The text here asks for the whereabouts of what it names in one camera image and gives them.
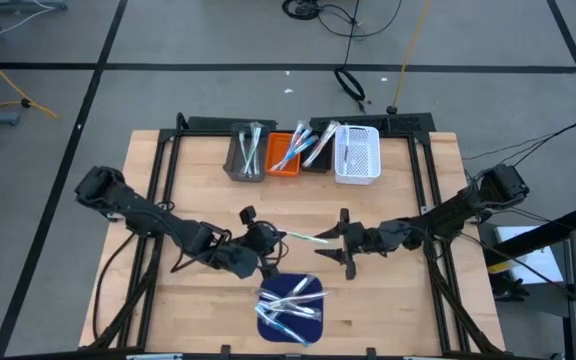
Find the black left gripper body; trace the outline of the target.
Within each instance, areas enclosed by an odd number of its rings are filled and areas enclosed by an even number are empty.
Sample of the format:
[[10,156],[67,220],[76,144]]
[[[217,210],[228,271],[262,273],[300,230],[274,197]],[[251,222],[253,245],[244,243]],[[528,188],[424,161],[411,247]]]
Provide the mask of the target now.
[[275,246],[281,246],[281,241],[273,241],[271,229],[276,228],[269,222],[254,222],[248,226],[246,244],[254,250],[259,259],[257,268],[264,279],[276,277],[279,274],[278,264],[281,260],[281,252],[274,255]]

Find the black desk beam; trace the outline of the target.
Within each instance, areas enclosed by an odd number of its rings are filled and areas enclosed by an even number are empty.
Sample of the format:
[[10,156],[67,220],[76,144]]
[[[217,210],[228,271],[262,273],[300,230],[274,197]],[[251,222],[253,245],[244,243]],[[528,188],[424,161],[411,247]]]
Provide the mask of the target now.
[[518,208],[510,208],[509,211],[526,218],[540,220],[542,224],[491,248],[486,248],[484,258],[487,267],[567,240],[570,234],[576,231],[576,210],[554,220]]

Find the orange plastic basket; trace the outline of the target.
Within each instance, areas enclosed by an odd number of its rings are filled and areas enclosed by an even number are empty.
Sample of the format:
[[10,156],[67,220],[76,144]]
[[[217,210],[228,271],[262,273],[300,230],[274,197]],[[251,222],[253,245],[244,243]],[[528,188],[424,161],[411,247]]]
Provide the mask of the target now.
[[268,175],[281,177],[297,177],[300,172],[300,157],[296,155],[282,170],[273,170],[286,155],[292,139],[291,133],[272,132],[268,137],[265,170]]

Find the dark blue mat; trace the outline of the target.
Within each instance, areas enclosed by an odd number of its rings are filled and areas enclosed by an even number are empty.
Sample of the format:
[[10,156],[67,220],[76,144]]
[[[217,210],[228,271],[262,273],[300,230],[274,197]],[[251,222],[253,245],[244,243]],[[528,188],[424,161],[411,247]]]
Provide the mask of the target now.
[[[281,297],[287,296],[290,290],[307,274],[280,274],[274,278],[266,279],[262,282],[260,288],[257,291],[258,301],[255,305],[257,306],[260,302],[260,293],[262,291],[271,292],[277,294]],[[309,286],[299,295],[306,295],[312,294],[316,292],[325,291],[323,289],[321,281],[315,277],[314,281],[309,284]],[[301,303],[301,304],[286,304],[283,306],[288,305],[297,305],[301,307],[309,307],[313,309],[320,310],[322,312],[322,318],[320,321],[315,320],[308,320],[302,319],[290,315],[280,315],[277,318],[272,318],[283,323],[285,326],[289,327],[297,334],[302,336],[310,345],[316,343],[323,335],[323,318],[324,318],[324,298],[320,300],[315,300],[309,303]],[[284,343],[297,343],[295,340],[292,340],[290,337],[283,335],[277,330],[268,327],[265,325],[262,320],[257,316],[257,330],[260,336],[267,341],[270,342],[284,342]]]

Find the green toothbrush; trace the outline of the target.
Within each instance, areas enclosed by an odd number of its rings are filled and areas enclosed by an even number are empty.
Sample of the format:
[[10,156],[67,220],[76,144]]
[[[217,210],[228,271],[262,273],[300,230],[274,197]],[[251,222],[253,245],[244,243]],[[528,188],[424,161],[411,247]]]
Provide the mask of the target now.
[[251,170],[249,168],[249,164],[250,164],[249,156],[250,156],[251,140],[252,140],[252,137],[250,138],[249,141],[247,141],[247,136],[246,136],[246,133],[244,131],[241,131],[239,133],[239,142],[240,142],[240,147],[242,150],[242,155],[244,158],[244,165],[242,167],[241,173],[248,176],[248,177],[252,176]]
[[252,140],[251,140],[251,145],[250,145],[250,164],[249,164],[249,168],[251,170],[251,174],[252,175],[257,175],[259,173],[258,171],[258,160],[257,160],[257,148],[258,148],[258,144],[259,144],[259,140],[261,138],[261,133],[262,133],[262,125],[258,122],[254,122],[251,124],[251,135],[252,135]]
[[330,241],[327,239],[309,236],[309,235],[304,235],[304,234],[300,234],[297,232],[292,232],[292,231],[287,231],[287,230],[279,230],[279,233],[282,236],[290,236],[293,238],[297,238],[300,240],[309,241],[309,242],[313,242],[313,243],[317,243],[317,244],[330,244]]

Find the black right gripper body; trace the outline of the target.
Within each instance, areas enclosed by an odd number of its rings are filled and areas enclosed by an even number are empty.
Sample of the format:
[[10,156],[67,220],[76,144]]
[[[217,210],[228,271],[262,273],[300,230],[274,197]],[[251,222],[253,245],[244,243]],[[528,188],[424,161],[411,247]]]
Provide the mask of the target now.
[[345,277],[354,279],[356,264],[353,256],[358,253],[373,253],[382,251],[382,242],[375,229],[366,229],[361,222],[350,222],[349,210],[340,210],[338,229],[343,239],[342,264],[346,266]]

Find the black floor clamp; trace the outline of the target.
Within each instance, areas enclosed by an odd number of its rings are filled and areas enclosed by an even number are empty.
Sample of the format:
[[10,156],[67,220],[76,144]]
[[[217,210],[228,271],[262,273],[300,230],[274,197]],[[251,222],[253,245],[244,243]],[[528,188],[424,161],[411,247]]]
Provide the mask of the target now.
[[523,287],[523,280],[494,277],[491,281],[494,299],[498,302],[523,302],[530,293]]

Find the grey plastic bin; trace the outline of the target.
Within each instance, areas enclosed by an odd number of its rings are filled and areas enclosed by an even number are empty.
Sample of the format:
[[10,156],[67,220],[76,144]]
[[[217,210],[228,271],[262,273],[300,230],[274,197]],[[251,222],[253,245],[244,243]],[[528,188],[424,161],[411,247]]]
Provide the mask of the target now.
[[240,147],[239,133],[241,131],[244,131],[247,136],[247,141],[249,141],[250,138],[252,137],[251,135],[252,123],[254,122],[235,123],[231,126],[229,149],[226,156],[226,161],[222,166],[222,168],[232,181],[259,183],[262,182],[265,178],[266,150],[268,144],[268,137],[270,134],[270,128],[260,122],[258,123],[262,125],[262,133],[257,148],[257,160],[258,160],[257,166],[259,173],[257,175],[252,175],[251,177],[248,177],[241,173],[242,167],[244,165],[244,158]]

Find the black table frame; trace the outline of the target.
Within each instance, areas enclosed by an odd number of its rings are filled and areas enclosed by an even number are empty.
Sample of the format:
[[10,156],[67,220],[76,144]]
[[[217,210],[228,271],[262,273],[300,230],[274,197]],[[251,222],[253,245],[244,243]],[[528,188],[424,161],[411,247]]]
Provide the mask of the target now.
[[[380,139],[394,138],[406,140],[410,148],[409,158],[411,161],[412,178],[417,202],[419,204],[424,202],[424,193],[423,185],[421,183],[419,159],[414,147],[416,144],[422,144],[433,201],[435,204],[434,207],[445,202],[440,199],[438,179],[431,149],[430,135],[436,130],[431,114],[388,113],[382,116],[351,116],[339,119],[314,118],[310,121],[309,125],[305,127],[305,129],[311,128],[312,135],[320,137],[329,122],[333,120],[338,121],[340,125],[374,127],[378,130]],[[175,128],[162,129],[159,132],[148,194],[143,197],[172,213],[174,204],[170,200],[169,196],[175,178],[174,171],[176,169],[178,158],[177,151],[180,149],[181,139],[183,137],[230,138],[231,126],[233,124],[248,122],[255,121],[247,121],[245,119],[211,118],[209,119],[207,126],[203,128],[192,128],[188,120],[185,119],[184,116],[179,115],[176,120]],[[277,130],[276,124],[273,121],[260,121],[260,123],[268,126],[270,128],[270,133],[288,133],[286,131]],[[119,216],[121,215],[110,214],[104,217],[109,221],[114,222]],[[94,340],[90,345],[93,349],[107,349],[114,340],[122,340],[124,329],[129,325],[133,310],[137,304],[141,304],[145,310],[150,310],[152,307],[154,286],[157,282],[158,266],[162,253],[162,242],[164,237],[168,235],[160,234],[139,236],[131,230],[129,231],[133,236],[138,237],[139,239],[154,239],[154,253],[142,275],[138,275],[137,273],[131,275],[128,285],[127,300],[122,305],[117,315],[103,331],[94,331]],[[419,247],[423,249],[424,256],[429,266],[430,284],[433,292],[433,306],[437,317],[441,351],[445,356],[452,353],[447,337],[447,325],[445,323],[445,312],[443,309],[445,305],[448,305],[454,313],[458,330],[458,339],[460,341],[460,348],[454,353],[456,356],[463,358],[470,356],[472,354],[470,349],[472,345],[476,345],[478,348],[477,352],[473,354],[476,359],[490,359],[495,356],[502,356],[504,354],[503,351],[490,342],[490,340],[475,324],[474,320],[467,313],[461,303],[456,280],[456,271],[454,269],[452,253],[450,250],[450,243],[455,238],[451,240],[434,240],[432,242],[426,242],[424,245]],[[282,240],[281,246],[276,245],[275,250],[276,249],[285,251],[287,246]],[[180,250],[180,257],[173,268],[174,270],[179,271],[195,262],[197,261],[191,259],[187,255],[183,255]]]

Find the white paper sheet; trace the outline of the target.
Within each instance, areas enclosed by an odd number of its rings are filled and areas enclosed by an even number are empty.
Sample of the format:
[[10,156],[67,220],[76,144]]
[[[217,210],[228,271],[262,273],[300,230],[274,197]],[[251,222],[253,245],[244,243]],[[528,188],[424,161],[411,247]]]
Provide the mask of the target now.
[[[496,226],[494,233],[499,242],[505,242],[533,229],[536,229],[536,226]],[[550,247],[541,248],[522,255],[519,257],[519,261],[533,268],[552,282],[564,282],[561,270],[557,265]],[[525,266],[518,264],[516,261],[506,261],[494,265],[491,272],[493,274],[505,273],[509,275],[512,280],[521,280],[523,285],[546,284],[544,279]]]

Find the white perforated basket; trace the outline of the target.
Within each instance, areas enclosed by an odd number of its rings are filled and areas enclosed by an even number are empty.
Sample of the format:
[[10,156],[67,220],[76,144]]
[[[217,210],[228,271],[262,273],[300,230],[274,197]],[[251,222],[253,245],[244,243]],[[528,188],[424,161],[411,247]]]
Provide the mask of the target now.
[[[351,128],[350,160],[344,167],[346,128]],[[380,135],[376,128],[340,125],[334,140],[335,182],[368,186],[381,175]]]

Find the black plastic basket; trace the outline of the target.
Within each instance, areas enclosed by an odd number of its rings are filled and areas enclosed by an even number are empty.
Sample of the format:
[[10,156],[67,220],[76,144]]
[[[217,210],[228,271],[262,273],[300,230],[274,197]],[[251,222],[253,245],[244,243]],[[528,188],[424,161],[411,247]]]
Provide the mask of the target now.
[[310,156],[310,153],[316,148],[316,142],[309,146],[301,153],[301,160],[300,163],[300,170],[302,172],[311,172],[311,173],[327,173],[331,170],[333,165],[333,140],[334,137],[329,139],[318,154],[318,156],[314,159],[309,167],[304,167],[303,162]]

